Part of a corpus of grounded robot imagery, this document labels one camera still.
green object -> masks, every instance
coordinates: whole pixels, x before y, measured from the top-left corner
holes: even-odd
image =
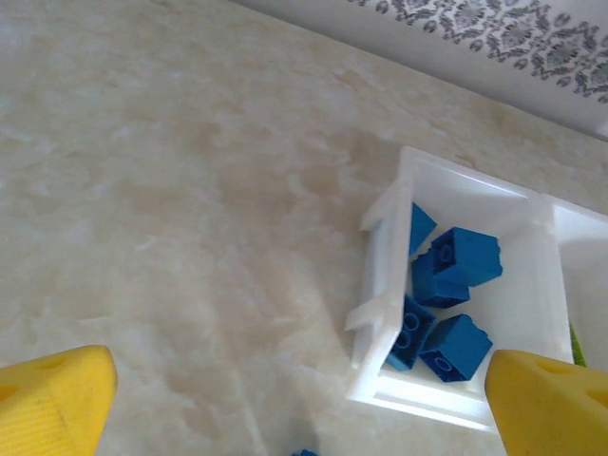
[[[570,342],[572,343],[572,357],[574,358],[574,364],[586,368],[587,363],[585,362],[585,357],[582,355],[582,348],[580,347],[580,343],[577,339],[577,334],[574,332],[572,323],[570,323]]]

white storage tray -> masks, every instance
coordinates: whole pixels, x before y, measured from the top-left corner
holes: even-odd
[[[438,226],[408,258],[413,201]],[[409,262],[452,226],[496,236],[503,275],[471,288],[467,303],[433,310],[438,319],[469,314],[494,343],[470,381],[444,384],[421,360],[406,372],[385,361],[411,291]],[[515,349],[572,362],[569,317],[588,365],[608,370],[607,217],[405,147],[397,179],[361,229],[370,239],[360,305],[346,323],[356,330],[351,399],[496,431],[484,393],[491,354]]]

lego brick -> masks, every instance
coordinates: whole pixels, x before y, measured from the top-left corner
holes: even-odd
[[[427,340],[434,322],[435,315],[406,295],[401,332],[390,350],[387,363],[398,371],[409,371]]]
[[[437,324],[420,358],[444,382],[465,381],[472,378],[490,347],[487,334],[462,313]]]
[[[433,274],[433,252],[427,252],[411,264],[414,299],[423,306],[447,309],[468,301],[470,294],[463,283],[449,282]]]
[[[476,287],[503,273],[501,248],[493,236],[454,227],[431,243],[438,279]]]
[[[415,202],[411,205],[411,227],[409,228],[409,254],[422,245],[425,239],[435,229],[437,223]]]

decorative wallpaper border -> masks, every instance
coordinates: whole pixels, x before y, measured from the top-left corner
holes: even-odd
[[[347,0],[608,104],[608,34],[540,0]]]

table surface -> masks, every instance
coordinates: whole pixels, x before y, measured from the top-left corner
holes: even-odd
[[[608,144],[213,1],[0,9],[0,362],[106,344],[99,454],[503,454],[345,399],[409,144],[608,213]]]

